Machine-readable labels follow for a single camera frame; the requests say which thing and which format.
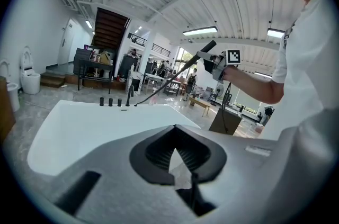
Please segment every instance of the wooden stairs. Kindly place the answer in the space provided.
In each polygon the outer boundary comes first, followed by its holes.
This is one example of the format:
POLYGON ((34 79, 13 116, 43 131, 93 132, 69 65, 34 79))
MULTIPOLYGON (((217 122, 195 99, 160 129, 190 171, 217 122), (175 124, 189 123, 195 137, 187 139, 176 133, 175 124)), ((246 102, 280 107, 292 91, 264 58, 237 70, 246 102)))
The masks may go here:
POLYGON ((65 75, 43 73, 41 74, 40 85, 59 88, 65 83, 65 80, 65 75))

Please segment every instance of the man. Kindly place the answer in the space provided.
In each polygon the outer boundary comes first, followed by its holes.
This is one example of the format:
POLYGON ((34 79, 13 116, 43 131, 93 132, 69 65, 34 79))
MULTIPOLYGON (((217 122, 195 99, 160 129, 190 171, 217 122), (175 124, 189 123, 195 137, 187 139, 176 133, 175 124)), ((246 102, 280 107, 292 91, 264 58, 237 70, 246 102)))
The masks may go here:
POLYGON ((193 72, 192 72, 192 73, 190 73, 190 74, 188 75, 188 78, 187 78, 187 80, 189 80, 189 79, 190 79, 190 77, 194 77, 194 79, 195 79, 195 82, 197 82, 197 80, 198 80, 198 77, 197 77, 197 68, 193 69, 193 72))
POLYGON ((132 49, 131 55, 132 55, 132 56, 137 56, 137 51, 136 51, 136 49, 132 49))
POLYGON ((194 89, 194 86, 196 84, 198 80, 198 77, 197 77, 197 69, 193 69, 193 72, 190 73, 187 77, 187 85, 186 85, 186 90, 185 90, 185 95, 183 97, 183 101, 188 101, 189 99, 189 96, 192 92, 192 90, 194 89))
POLYGON ((260 138, 277 140, 283 129, 297 126, 327 108, 325 102, 330 101, 325 101, 325 97, 337 97, 334 93, 320 93, 327 81, 315 88, 318 77, 311 79, 309 72, 310 68, 316 68, 314 65, 325 49, 337 48, 336 8, 331 0, 304 1, 300 17, 281 39, 276 70, 270 82, 258 80, 233 66, 225 69, 224 80, 249 96, 264 103, 279 103, 260 138))
POLYGON ((164 69, 165 69, 165 71, 169 71, 170 70, 170 61, 169 60, 164 62, 164 69))
POLYGON ((156 61, 153 61, 152 74, 156 74, 158 70, 158 64, 156 61))

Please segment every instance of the white toilet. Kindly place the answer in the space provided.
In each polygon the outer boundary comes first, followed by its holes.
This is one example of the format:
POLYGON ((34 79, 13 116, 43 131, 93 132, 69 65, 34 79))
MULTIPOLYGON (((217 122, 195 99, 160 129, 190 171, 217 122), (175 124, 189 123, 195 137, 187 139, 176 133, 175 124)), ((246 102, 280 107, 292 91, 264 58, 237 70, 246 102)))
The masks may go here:
POLYGON ((6 59, 0 61, 0 75, 6 78, 7 82, 7 91, 10 96, 10 101, 12 105, 13 112, 19 110, 20 103, 19 97, 17 95, 17 89, 19 88, 18 84, 11 83, 10 81, 10 63, 6 59))
POLYGON ((40 74, 33 69, 33 58, 28 46, 23 49, 20 61, 21 86, 24 93, 36 94, 40 91, 40 74))

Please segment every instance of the person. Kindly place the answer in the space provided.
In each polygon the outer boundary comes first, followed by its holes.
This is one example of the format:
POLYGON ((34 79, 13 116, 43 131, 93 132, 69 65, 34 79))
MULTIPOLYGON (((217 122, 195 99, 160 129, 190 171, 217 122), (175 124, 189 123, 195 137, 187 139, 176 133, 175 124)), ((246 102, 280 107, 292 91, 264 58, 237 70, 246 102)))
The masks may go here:
POLYGON ((160 76, 160 77, 162 77, 162 78, 165 78, 165 74, 166 74, 166 69, 168 68, 168 66, 166 67, 166 62, 163 60, 162 62, 161 62, 161 65, 160 65, 160 67, 159 67, 159 71, 158 71, 158 75, 160 76))
POLYGON ((187 77, 187 80, 189 80, 191 77, 194 77, 195 82, 197 82, 198 77, 197 77, 197 68, 193 69, 193 72, 190 73, 187 77))
POLYGON ((299 125, 324 108, 338 106, 334 86, 326 85, 333 84, 333 78, 338 75, 331 71, 331 67, 325 67, 325 57, 331 58, 333 65, 337 66, 333 55, 338 48, 337 10, 332 0, 304 2, 299 18, 281 39, 276 69, 269 82, 254 78, 234 66, 227 66, 224 70, 224 80, 258 101, 277 104, 260 135, 263 139, 278 140, 283 129, 299 125), (320 67, 327 71, 326 75, 322 74, 320 67))
POLYGON ((158 69, 158 64, 156 61, 153 61, 153 69, 152 69, 152 74, 156 74, 158 69))
POLYGON ((170 70, 170 61, 166 61, 166 62, 164 62, 164 69, 165 69, 165 71, 169 71, 170 70))
POLYGON ((189 99, 189 96, 192 92, 192 90, 194 89, 194 86, 196 84, 198 80, 198 77, 197 77, 197 69, 193 69, 193 72, 190 73, 187 77, 187 85, 186 85, 186 90, 185 90, 185 95, 183 97, 183 101, 188 101, 189 99))

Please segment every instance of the bathtub faucet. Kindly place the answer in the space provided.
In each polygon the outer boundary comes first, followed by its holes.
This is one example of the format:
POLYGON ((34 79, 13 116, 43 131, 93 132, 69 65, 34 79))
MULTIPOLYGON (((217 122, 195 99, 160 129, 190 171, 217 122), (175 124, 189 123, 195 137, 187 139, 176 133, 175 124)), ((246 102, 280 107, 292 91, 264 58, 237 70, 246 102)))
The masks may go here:
POLYGON ((129 90, 128 90, 126 106, 129 106, 129 97, 134 97, 134 88, 132 85, 130 85, 129 90))

